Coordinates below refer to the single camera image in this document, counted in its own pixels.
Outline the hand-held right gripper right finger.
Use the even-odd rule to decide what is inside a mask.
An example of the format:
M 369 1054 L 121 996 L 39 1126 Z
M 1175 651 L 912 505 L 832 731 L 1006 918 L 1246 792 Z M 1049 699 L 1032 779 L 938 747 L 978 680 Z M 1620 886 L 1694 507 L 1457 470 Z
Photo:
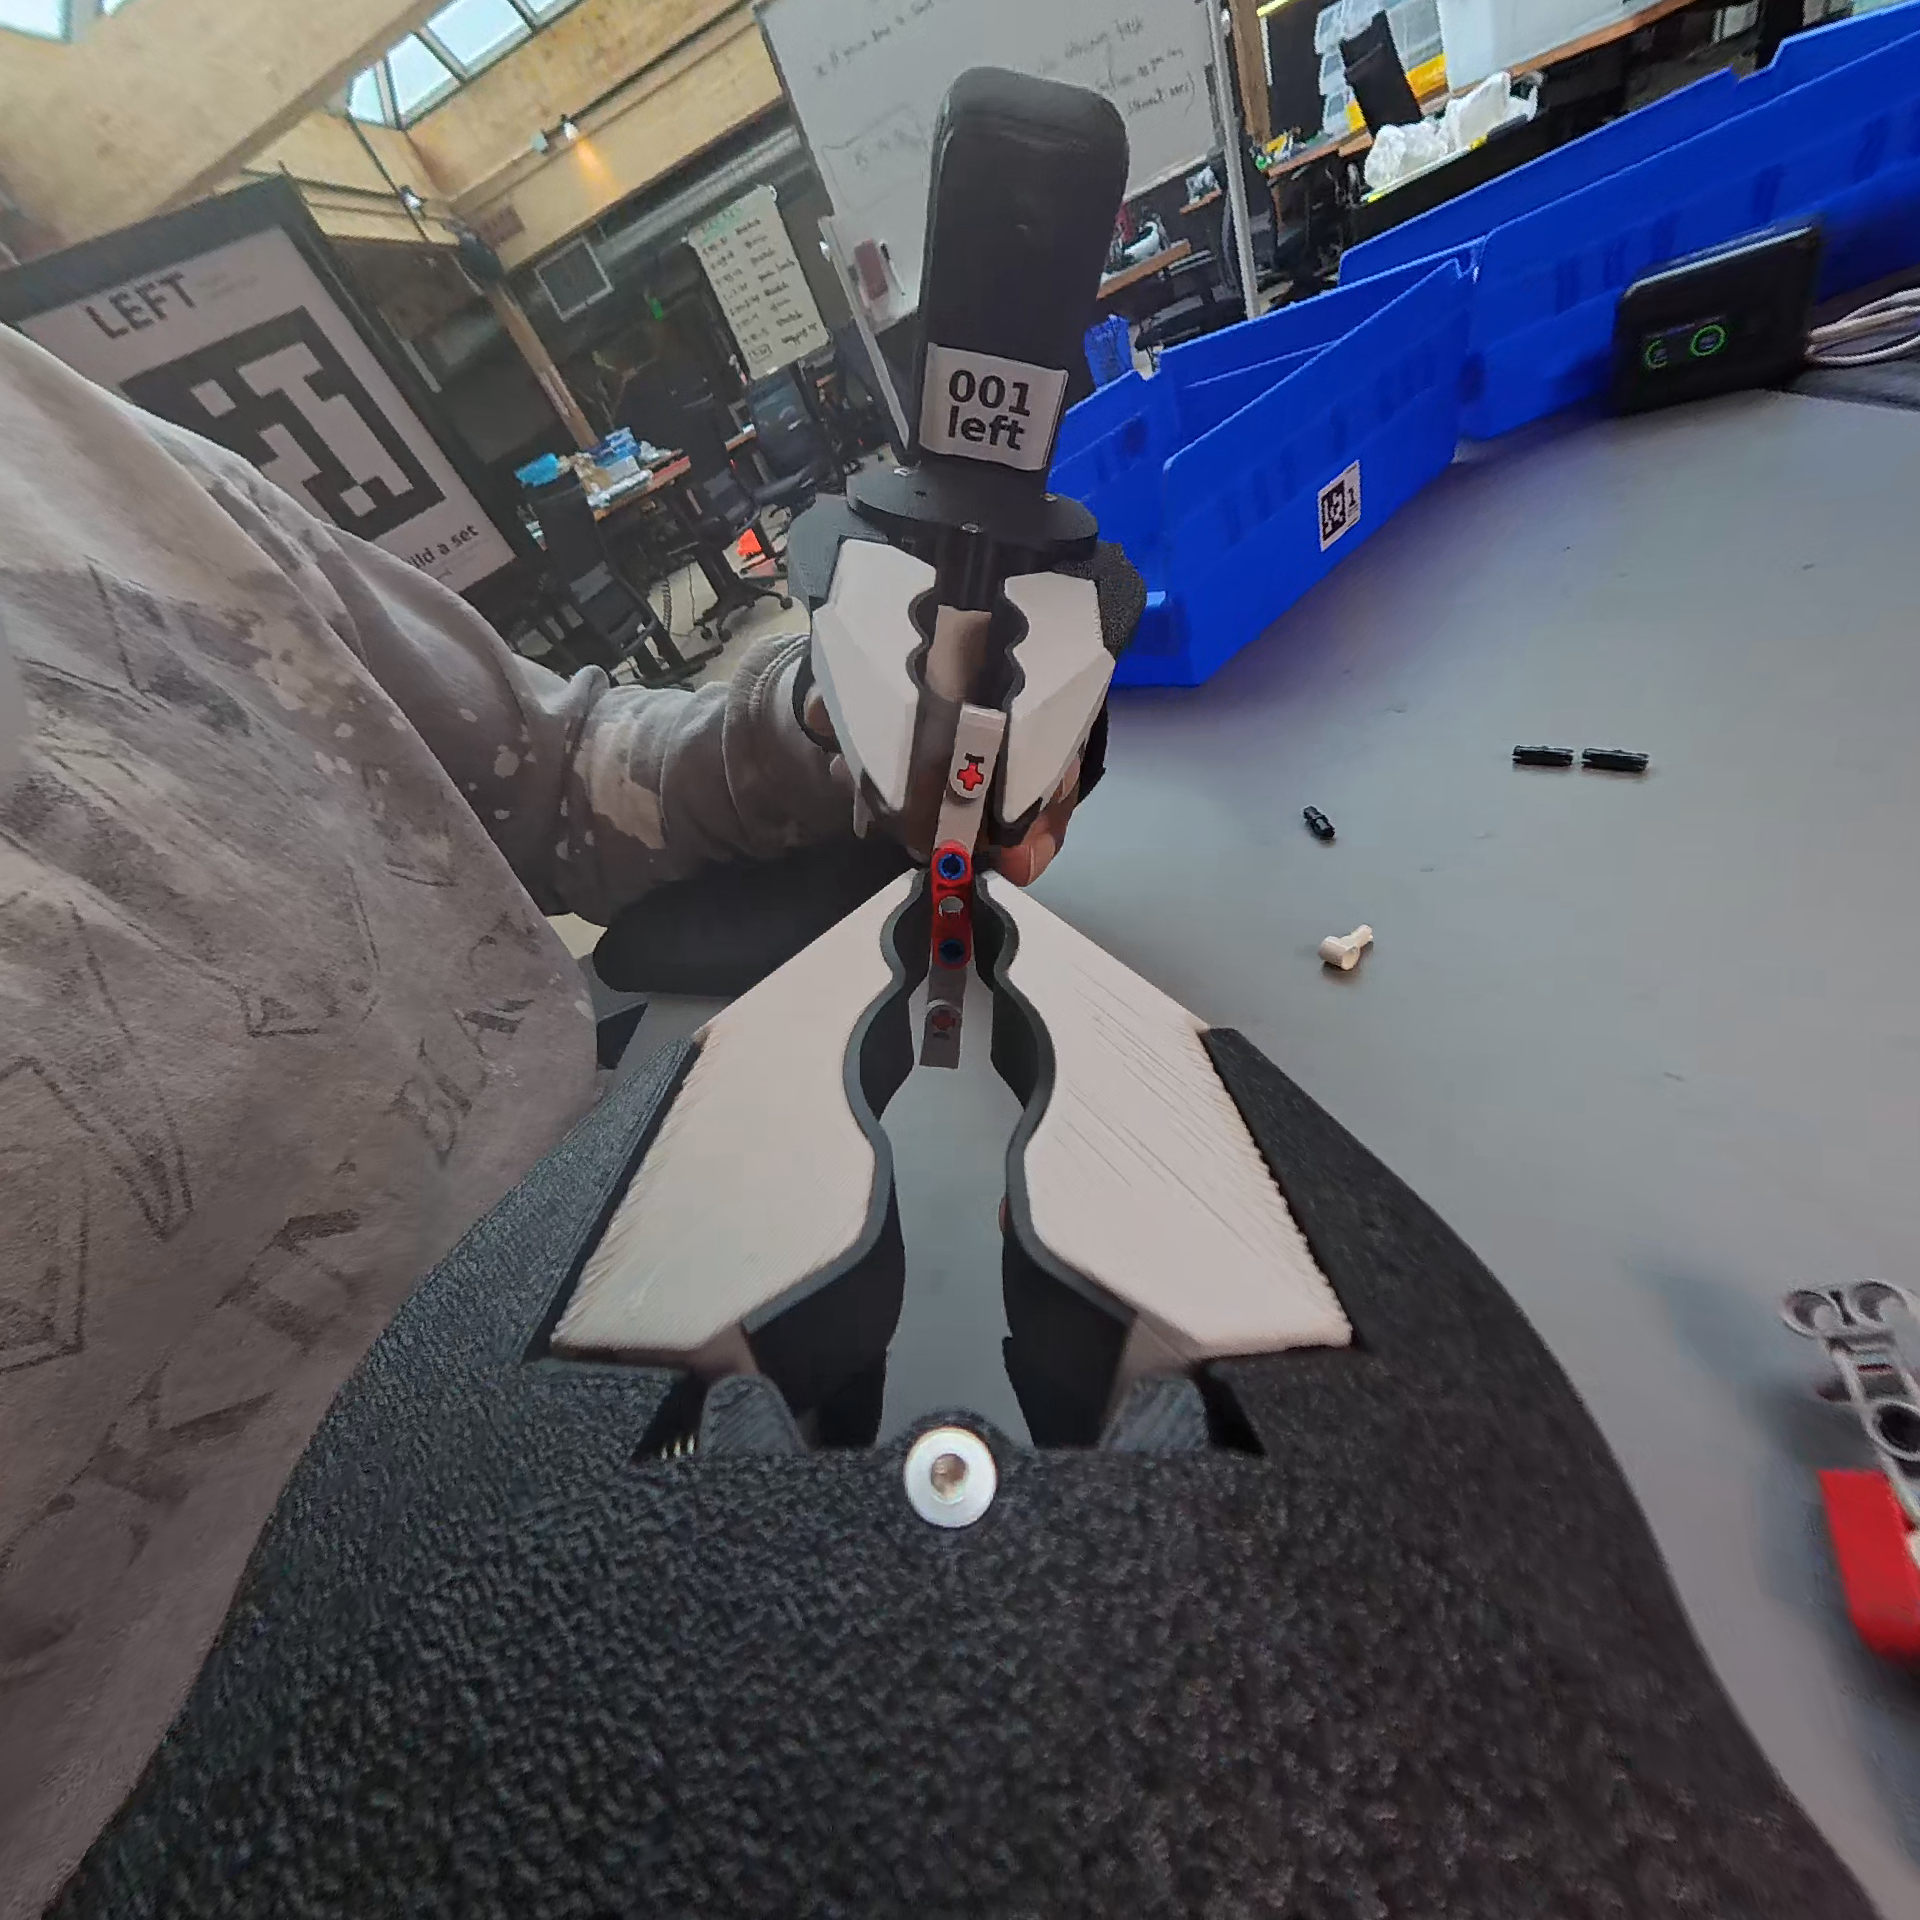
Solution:
M 1169 1359 L 1344 1350 L 1352 1326 L 1202 1019 L 1010 886 L 997 986 L 1038 1038 L 1015 1214 L 1041 1258 Z

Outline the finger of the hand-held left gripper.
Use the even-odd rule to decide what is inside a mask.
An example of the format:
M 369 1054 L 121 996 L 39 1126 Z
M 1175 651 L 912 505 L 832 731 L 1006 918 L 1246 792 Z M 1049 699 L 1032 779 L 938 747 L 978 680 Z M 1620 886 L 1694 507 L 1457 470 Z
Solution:
M 929 643 L 913 619 L 935 583 L 932 566 L 898 547 L 846 540 L 812 614 L 812 680 L 874 819 L 935 819 L 938 810 L 956 699 L 925 686 Z
M 1002 658 L 1010 689 L 988 728 L 997 750 L 988 826 L 1018 831 L 1081 761 L 1113 684 L 1113 657 L 1089 582 L 1016 574 L 1001 596 L 1018 633 Z

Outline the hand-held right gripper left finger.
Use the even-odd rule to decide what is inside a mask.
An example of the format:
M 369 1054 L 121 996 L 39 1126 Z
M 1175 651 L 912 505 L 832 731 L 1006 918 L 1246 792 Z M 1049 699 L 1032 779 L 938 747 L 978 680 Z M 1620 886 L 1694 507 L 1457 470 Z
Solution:
M 796 1288 L 869 1228 L 880 1152 L 848 1089 L 856 1022 L 898 986 L 889 927 L 909 872 L 692 1035 L 551 1350 L 568 1359 L 752 1359 Z

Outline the grey red brick assembly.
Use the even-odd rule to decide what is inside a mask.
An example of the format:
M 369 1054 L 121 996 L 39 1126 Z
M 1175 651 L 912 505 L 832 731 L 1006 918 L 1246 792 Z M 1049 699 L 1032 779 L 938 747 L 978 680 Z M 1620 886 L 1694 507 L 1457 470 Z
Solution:
M 1853 1414 L 1870 1452 L 1860 1471 L 1821 1471 L 1816 1490 L 1840 1594 L 1858 1642 L 1918 1671 L 1918 1374 L 1916 1291 L 1886 1280 L 1796 1288 L 1783 1322 L 1830 1364 L 1821 1395 Z
M 919 1060 L 953 1071 L 962 1060 L 964 1002 L 974 959 L 974 894 L 980 841 L 1006 716 L 989 704 L 997 651 L 991 614 L 942 606 L 925 658 L 925 694 L 951 730 L 928 855 L 928 999 Z

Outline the grey desk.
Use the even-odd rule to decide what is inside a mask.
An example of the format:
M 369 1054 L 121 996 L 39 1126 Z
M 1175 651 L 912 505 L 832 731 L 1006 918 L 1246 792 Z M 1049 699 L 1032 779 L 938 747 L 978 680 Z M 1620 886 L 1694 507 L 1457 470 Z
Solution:
M 1882 1916 L 1916 1690 L 1844 1624 L 1814 1472 L 1862 1447 L 1780 1302 L 1916 1288 L 1916 481 L 1916 412 L 1802 393 L 1465 449 L 1207 686 L 1114 698 L 1038 887 L 1510 1290 Z

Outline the large whiteboard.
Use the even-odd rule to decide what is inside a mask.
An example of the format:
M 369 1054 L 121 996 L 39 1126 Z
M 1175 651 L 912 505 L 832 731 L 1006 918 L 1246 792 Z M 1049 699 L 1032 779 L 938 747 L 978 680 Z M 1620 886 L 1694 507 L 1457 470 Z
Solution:
M 1133 199 L 1220 148 L 1208 7 L 1198 3 L 775 3 L 756 7 L 832 203 L 841 255 L 874 247 L 919 303 L 929 139 L 951 82 L 1001 66 L 1101 94 L 1127 128 Z

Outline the black wrist rest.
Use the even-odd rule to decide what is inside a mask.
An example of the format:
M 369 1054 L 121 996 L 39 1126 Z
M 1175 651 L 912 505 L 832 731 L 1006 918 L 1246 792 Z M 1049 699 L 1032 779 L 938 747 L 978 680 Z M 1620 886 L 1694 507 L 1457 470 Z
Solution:
M 737 996 L 903 874 L 909 855 L 877 838 L 705 868 L 616 915 L 592 967 L 613 993 Z

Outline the small written flip chart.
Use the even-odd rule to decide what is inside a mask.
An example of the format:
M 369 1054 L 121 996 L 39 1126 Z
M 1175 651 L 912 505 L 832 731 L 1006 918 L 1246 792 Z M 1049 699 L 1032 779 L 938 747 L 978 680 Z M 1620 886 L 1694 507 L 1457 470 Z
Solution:
M 760 183 L 686 233 L 749 384 L 832 347 L 777 203 Z

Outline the black office chair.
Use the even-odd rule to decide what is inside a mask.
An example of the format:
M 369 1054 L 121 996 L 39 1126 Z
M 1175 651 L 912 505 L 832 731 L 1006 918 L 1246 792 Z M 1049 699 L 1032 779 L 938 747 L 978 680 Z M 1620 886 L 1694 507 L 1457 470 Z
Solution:
M 613 562 L 581 481 L 565 471 L 529 494 L 544 569 L 565 609 L 565 646 L 581 665 L 615 675 L 631 667 L 642 686 L 664 686 L 684 665 L 650 604 Z

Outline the white plastic bag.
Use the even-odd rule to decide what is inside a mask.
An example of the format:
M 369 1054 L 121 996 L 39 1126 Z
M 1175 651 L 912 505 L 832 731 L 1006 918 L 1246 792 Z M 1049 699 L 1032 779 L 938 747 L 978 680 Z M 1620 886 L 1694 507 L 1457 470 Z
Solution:
M 1407 180 L 1473 152 L 1494 134 L 1534 119 L 1541 104 L 1541 78 L 1513 81 L 1504 72 L 1454 96 L 1440 112 L 1412 123 L 1388 127 L 1373 135 L 1361 162 L 1365 196 L 1398 190 Z

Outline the person's grey patterned sweatshirt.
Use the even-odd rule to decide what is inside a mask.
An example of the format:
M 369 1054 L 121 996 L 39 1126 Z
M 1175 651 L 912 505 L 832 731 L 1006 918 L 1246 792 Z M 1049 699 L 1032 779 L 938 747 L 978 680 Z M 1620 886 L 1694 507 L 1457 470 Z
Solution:
M 5 1916 L 418 1275 L 584 1112 L 562 681 L 5 332 Z

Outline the black white marker sign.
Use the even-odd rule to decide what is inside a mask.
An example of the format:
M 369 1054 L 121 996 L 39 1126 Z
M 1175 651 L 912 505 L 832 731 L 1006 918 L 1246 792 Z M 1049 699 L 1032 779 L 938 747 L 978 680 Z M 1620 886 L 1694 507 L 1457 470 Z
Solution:
M 2 316 L 454 592 L 520 556 L 511 515 L 285 180 L 12 268 Z

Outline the black power bank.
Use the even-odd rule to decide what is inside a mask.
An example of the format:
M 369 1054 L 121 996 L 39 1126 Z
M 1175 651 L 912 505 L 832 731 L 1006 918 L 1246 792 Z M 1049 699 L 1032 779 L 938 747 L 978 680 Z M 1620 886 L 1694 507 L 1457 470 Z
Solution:
M 1616 303 L 1607 406 L 1641 417 L 1726 393 L 1778 390 L 1807 363 L 1816 218 L 1679 256 Z

